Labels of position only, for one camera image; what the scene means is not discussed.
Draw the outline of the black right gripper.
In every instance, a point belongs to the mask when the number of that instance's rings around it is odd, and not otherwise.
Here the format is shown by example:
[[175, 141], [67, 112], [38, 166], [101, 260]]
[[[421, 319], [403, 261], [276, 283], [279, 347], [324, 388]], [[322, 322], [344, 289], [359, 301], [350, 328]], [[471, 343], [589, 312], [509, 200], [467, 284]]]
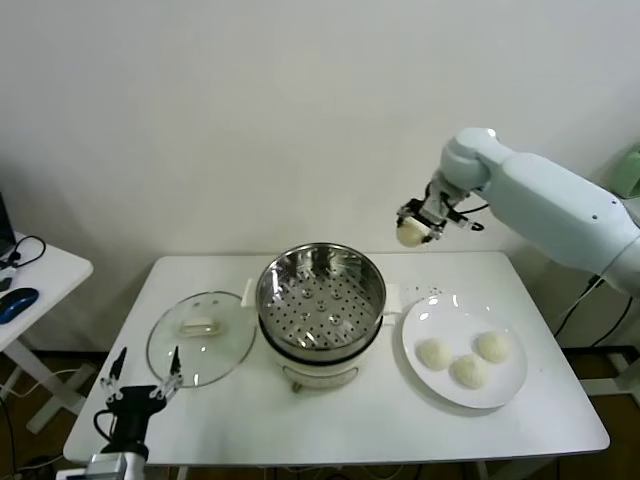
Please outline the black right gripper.
[[423, 243], [439, 240], [447, 222], [447, 213], [442, 213], [441, 204], [432, 199], [412, 198], [396, 212], [396, 227], [400, 228], [406, 218], [414, 218], [424, 227]]

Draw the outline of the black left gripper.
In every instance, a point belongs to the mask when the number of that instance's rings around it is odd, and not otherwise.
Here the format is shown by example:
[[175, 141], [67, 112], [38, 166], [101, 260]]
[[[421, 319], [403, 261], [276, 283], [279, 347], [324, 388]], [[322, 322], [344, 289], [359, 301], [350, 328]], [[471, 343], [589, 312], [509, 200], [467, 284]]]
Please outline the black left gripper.
[[103, 453], [148, 453], [146, 433], [151, 417], [162, 411], [183, 386], [179, 347], [172, 352], [169, 376], [155, 388], [119, 386], [127, 355], [123, 347], [111, 364], [108, 375], [99, 381], [106, 396], [107, 410], [115, 417], [113, 434], [102, 448]]

